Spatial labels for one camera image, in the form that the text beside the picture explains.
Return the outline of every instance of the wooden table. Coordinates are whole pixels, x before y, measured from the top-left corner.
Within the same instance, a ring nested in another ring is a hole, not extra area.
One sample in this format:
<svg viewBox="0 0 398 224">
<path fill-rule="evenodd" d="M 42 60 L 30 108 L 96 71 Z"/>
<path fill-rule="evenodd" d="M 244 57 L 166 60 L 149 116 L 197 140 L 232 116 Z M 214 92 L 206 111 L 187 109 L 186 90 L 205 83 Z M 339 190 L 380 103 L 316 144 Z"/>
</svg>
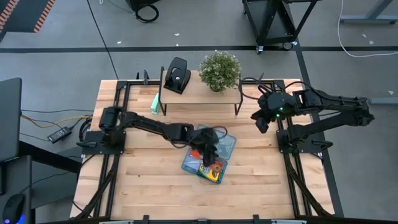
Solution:
<svg viewBox="0 0 398 224">
<path fill-rule="evenodd" d="M 234 105 L 235 114 L 238 115 L 243 103 L 243 95 L 237 88 L 229 88 L 223 93 L 216 93 L 203 83 L 199 76 L 199 71 L 191 71 L 191 78 L 182 94 L 164 88 L 164 78 L 167 71 L 160 77 L 159 104 L 163 115 L 166 115 L 167 105 L 174 104 L 229 104 Z"/>
<path fill-rule="evenodd" d="M 285 80 L 285 84 L 293 81 L 297 80 Z M 101 82 L 92 130 L 98 130 L 103 108 L 112 106 L 115 87 L 116 80 Z M 258 97 L 260 93 L 256 87 L 244 85 L 243 91 Z M 288 91 L 301 88 L 299 84 L 293 85 Z M 185 104 L 170 105 L 167 116 L 153 115 L 150 106 L 158 90 L 159 86 L 155 85 L 133 86 L 129 111 L 167 123 L 226 126 L 237 138 L 234 152 L 222 184 L 216 185 L 181 170 L 186 150 L 174 148 L 155 134 L 127 129 L 126 150 L 120 158 L 113 201 L 113 220 L 142 220 L 143 215 L 150 215 L 151 220 L 252 219 L 253 214 L 259 214 L 260 218 L 294 217 L 284 159 L 275 136 L 277 123 L 271 123 L 266 134 L 259 132 L 250 119 L 259 109 L 256 100 L 245 98 L 237 116 L 231 113 L 229 105 Z M 294 117 L 293 122 L 309 123 L 310 117 Z M 97 155 L 82 167 L 75 195 L 78 206 L 84 207 L 95 193 L 102 161 L 103 156 Z M 301 161 L 308 189 L 328 212 L 333 213 L 321 160 L 302 154 Z M 298 187 L 296 191 L 303 214 Z M 106 199 L 103 199 L 101 214 L 104 214 Z M 79 211 L 73 207 L 71 216 L 77 213 Z"/>
</svg>

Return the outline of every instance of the gray floor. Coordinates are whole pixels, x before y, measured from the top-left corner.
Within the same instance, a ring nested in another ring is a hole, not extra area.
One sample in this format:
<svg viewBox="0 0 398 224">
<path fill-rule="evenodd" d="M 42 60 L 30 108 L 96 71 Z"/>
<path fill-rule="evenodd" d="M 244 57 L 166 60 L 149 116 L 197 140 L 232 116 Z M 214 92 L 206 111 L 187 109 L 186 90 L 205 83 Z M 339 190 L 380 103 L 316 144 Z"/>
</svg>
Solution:
<svg viewBox="0 0 398 224">
<path fill-rule="evenodd" d="M 113 2 L 125 9 L 124 0 Z M 363 14 L 375 0 L 345 0 L 344 14 Z M 90 0 L 99 28 L 108 47 L 174 47 L 254 45 L 247 18 L 242 14 L 241 0 L 161 0 L 156 3 L 159 20 L 141 24 L 133 15 L 109 2 L 99 5 Z M 295 23 L 308 4 L 291 6 Z M 320 1 L 299 35 L 302 46 L 338 46 L 337 22 L 340 0 Z M 386 13 L 398 15 L 398 1 Z M 341 39 L 349 46 L 398 45 L 398 25 L 344 24 Z M 7 33 L 0 48 L 102 47 L 86 1 L 57 0 L 38 34 Z M 302 78 L 294 51 L 231 52 L 240 59 L 243 75 L 266 78 Z M 353 52 L 364 55 L 375 52 Z M 146 69 L 151 78 L 159 77 L 160 66 L 167 67 L 173 57 L 188 60 L 197 69 L 211 52 L 123 52 L 112 53 L 120 78 L 134 78 Z M 390 57 L 351 58 L 344 52 L 304 52 L 310 81 L 315 88 L 336 95 L 367 97 L 398 94 L 396 62 Z M 61 110 L 93 109 L 100 80 L 114 79 L 108 54 L 46 53 L 0 54 L 0 80 L 23 79 L 22 108 Z M 376 120 L 365 128 L 343 127 L 325 133 L 335 146 L 330 149 L 333 170 L 346 217 L 398 220 L 397 107 L 372 107 Z M 33 114 L 37 119 L 57 121 L 84 113 Z M 55 129 L 37 129 L 23 121 L 21 131 L 46 137 Z M 49 144 L 21 136 L 24 141 L 52 152 L 74 146 L 76 133 L 68 140 Z M 66 199 L 38 210 L 40 222 L 65 220 L 71 200 Z"/>
</svg>

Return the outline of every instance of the potted plant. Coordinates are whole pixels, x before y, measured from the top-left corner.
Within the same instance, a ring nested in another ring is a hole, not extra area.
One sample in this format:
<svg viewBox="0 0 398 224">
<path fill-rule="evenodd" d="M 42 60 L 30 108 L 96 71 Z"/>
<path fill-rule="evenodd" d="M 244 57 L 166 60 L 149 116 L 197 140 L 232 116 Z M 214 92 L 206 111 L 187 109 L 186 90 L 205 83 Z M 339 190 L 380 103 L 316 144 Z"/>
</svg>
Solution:
<svg viewBox="0 0 398 224">
<path fill-rule="evenodd" d="M 227 88 L 238 86 L 241 70 L 241 64 L 235 55 L 216 50 L 200 64 L 199 76 L 212 91 L 222 93 Z"/>
</svg>

